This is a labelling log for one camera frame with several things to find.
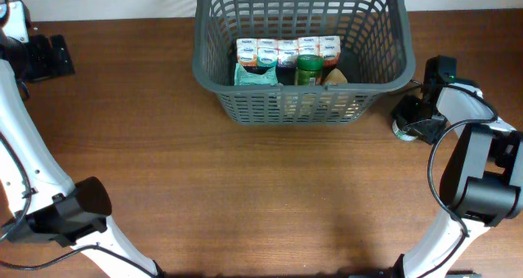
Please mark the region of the green lidded glass jar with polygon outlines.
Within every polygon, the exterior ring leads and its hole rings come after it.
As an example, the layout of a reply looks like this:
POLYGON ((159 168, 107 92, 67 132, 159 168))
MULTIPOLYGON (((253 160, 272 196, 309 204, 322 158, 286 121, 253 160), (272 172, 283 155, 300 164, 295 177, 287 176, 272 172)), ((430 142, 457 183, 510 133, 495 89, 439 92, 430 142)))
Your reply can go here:
POLYGON ((321 84, 324 59, 317 55, 300 55, 295 71, 296 86, 317 86, 321 84))

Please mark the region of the grey plastic shopping basket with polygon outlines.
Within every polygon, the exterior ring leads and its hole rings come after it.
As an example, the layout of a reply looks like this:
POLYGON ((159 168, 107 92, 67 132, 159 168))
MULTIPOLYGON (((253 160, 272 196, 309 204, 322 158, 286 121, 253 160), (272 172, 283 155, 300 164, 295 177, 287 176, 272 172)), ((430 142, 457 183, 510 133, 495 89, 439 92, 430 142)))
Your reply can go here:
POLYGON ((414 70, 405 0, 197 0, 193 75, 243 125, 351 123, 414 70), (345 84, 298 86, 281 69, 275 86, 235 86, 238 39, 329 35, 345 84))

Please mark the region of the Kleenex tissue multipack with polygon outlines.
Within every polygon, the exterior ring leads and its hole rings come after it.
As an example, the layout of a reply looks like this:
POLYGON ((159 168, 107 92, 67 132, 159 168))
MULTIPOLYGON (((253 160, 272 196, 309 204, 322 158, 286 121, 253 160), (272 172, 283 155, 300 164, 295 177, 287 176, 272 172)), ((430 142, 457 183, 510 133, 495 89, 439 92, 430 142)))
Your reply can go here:
POLYGON ((295 68, 302 55, 319 56, 324 67, 336 65, 341 55, 338 36, 308 36, 295 39, 238 38, 237 61, 244 67, 295 68))

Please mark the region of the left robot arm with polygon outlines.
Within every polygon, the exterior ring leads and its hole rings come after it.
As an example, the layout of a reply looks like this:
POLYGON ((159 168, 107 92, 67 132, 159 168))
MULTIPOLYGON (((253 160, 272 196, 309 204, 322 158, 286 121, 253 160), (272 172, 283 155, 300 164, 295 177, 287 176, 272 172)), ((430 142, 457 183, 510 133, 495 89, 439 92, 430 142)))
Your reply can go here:
POLYGON ((23 43, 1 37, 1 185, 12 214, 1 239, 71 249, 47 267, 82 253, 109 277, 162 277, 116 225, 101 181, 73 182, 51 155, 19 93, 26 56, 23 43))

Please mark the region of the teal wet wipes packet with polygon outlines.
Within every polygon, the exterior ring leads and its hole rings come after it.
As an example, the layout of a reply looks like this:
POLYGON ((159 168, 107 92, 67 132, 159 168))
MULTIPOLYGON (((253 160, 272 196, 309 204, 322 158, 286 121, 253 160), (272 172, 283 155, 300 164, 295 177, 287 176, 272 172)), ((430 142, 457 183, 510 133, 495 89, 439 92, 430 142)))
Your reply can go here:
POLYGON ((278 84, 276 68, 266 68, 263 74, 255 74, 247 71, 240 63, 235 66, 235 86, 275 86, 278 84))

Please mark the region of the silver tin can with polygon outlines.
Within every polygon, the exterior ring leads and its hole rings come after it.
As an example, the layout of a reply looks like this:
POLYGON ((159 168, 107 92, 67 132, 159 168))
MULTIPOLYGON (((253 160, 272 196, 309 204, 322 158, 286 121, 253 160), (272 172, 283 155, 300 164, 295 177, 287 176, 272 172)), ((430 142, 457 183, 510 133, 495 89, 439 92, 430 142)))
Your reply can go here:
POLYGON ((402 131, 399 128, 399 125, 396 120, 394 120, 392 123, 392 131, 395 134, 395 136, 402 141, 415 141, 418 139, 417 136, 409 135, 406 132, 402 131))

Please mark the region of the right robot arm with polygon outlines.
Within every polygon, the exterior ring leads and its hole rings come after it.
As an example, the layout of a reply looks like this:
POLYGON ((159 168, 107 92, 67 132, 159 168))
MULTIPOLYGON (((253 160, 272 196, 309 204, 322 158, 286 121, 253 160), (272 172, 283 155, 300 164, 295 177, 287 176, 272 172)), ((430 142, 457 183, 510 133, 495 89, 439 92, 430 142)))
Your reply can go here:
POLYGON ((420 96, 391 112, 405 141, 431 145, 427 182, 440 206, 419 243, 398 257, 391 277, 447 277, 467 247, 522 210, 522 133, 503 121, 453 57, 426 63, 420 96))

